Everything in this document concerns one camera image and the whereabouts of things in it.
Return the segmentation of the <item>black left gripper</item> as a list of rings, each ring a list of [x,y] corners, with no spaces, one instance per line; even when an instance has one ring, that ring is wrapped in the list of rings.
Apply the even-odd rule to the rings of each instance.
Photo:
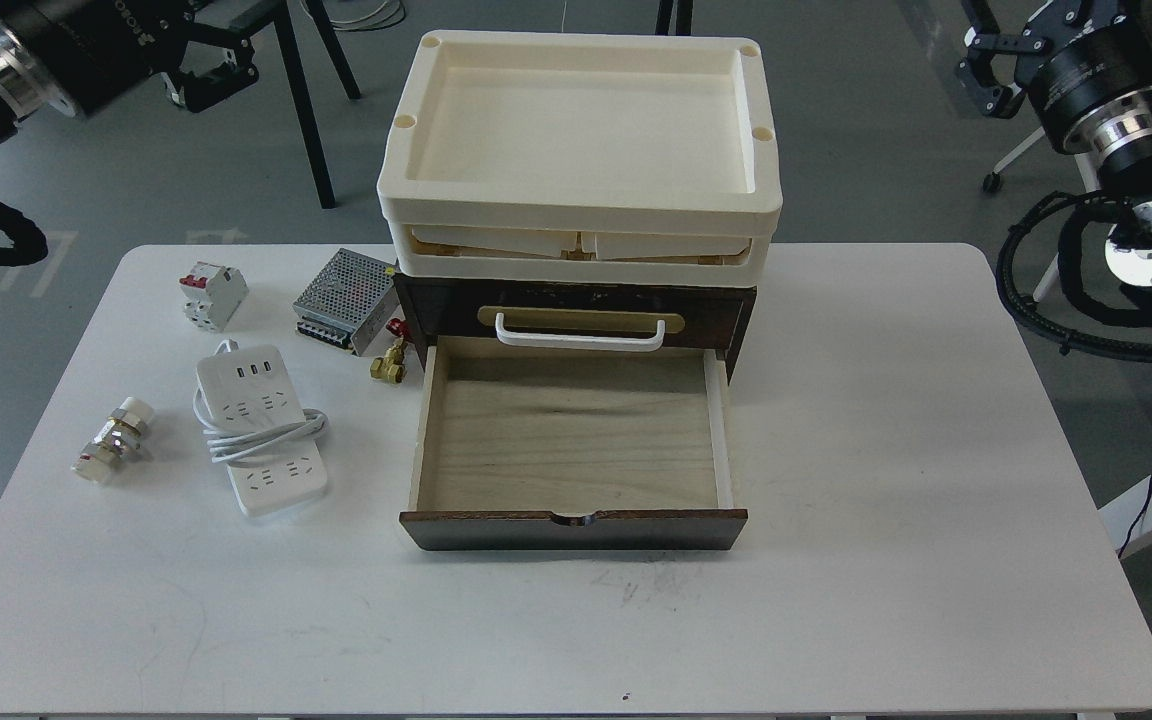
[[[252,32],[192,22],[192,1],[37,1],[36,12],[36,51],[78,113],[104,109],[161,71],[169,100],[191,113],[259,81]],[[185,41],[221,47],[223,63],[200,76],[175,69]]]

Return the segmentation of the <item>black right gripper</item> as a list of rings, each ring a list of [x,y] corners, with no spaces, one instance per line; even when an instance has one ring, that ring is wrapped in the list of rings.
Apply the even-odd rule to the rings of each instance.
[[[996,55],[1024,63],[1030,105],[1066,156],[1152,156],[1152,41],[1137,1],[1047,1],[1030,35],[1005,35],[988,1],[960,1],[970,23],[955,70],[983,118],[1015,118],[1020,88],[996,79]]]

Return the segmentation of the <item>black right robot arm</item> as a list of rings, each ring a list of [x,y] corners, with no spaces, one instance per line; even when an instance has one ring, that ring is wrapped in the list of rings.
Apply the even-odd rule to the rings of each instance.
[[[1152,41],[1137,1],[1047,1],[1016,35],[987,1],[965,1],[960,85],[984,118],[1014,118],[1028,100],[1049,145],[1094,162],[1097,190],[1052,192],[1011,225],[998,252],[998,297],[1021,327],[1073,350],[1152,364],[1152,344],[1055,323],[1020,291],[1011,260],[1030,232],[1069,210],[1056,251],[1061,291],[1079,314],[1152,329]]]

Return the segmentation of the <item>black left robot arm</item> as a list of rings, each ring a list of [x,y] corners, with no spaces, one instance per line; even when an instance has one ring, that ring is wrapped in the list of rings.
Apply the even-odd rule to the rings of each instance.
[[[52,106],[90,118],[152,76],[200,113],[257,79],[251,38],[265,1],[0,1],[0,142]]]

